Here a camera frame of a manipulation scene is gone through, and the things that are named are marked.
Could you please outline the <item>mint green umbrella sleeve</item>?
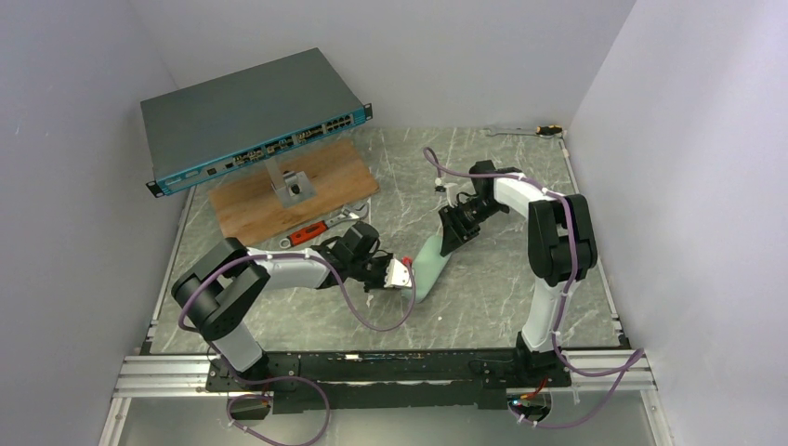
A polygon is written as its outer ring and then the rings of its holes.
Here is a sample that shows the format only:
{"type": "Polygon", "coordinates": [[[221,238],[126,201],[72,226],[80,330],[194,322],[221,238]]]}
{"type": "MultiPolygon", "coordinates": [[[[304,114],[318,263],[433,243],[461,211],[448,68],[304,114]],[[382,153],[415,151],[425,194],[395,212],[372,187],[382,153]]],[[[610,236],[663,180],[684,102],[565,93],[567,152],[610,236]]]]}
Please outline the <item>mint green umbrella sleeve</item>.
{"type": "Polygon", "coordinates": [[[428,297],[452,256],[451,254],[443,256],[441,249],[442,237],[431,235],[413,260],[416,303],[421,303],[428,297]]]}

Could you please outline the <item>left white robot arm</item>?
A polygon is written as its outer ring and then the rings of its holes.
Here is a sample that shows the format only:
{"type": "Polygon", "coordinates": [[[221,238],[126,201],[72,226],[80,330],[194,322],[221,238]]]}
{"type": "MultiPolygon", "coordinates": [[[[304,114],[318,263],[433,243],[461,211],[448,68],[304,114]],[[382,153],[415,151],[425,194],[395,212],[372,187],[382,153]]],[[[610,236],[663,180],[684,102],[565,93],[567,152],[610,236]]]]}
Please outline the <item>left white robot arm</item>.
{"type": "Polygon", "coordinates": [[[264,251],[228,237],[183,273],[170,294],[179,326],[199,334],[242,374],[263,374],[268,355],[244,318],[265,291],[327,289],[351,279],[364,290],[409,281],[407,268],[379,247],[379,234],[357,222],[343,235],[301,250],[264,251]]]}

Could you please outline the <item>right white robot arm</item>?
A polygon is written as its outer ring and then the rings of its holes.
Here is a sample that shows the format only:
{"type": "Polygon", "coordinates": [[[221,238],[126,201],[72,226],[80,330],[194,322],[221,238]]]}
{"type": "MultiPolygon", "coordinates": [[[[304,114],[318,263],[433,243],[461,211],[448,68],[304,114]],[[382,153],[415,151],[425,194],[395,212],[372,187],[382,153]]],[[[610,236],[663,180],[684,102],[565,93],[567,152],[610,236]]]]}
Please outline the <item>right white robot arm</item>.
{"type": "Polygon", "coordinates": [[[475,163],[467,173],[474,192],[439,211],[440,255],[476,238],[480,225],[497,213],[515,211],[527,223],[527,257],[537,281],[528,318],[518,333],[515,362],[521,369],[554,369],[560,329],[571,297],[598,261],[587,199],[539,185],[514,167],[475,163]]]}

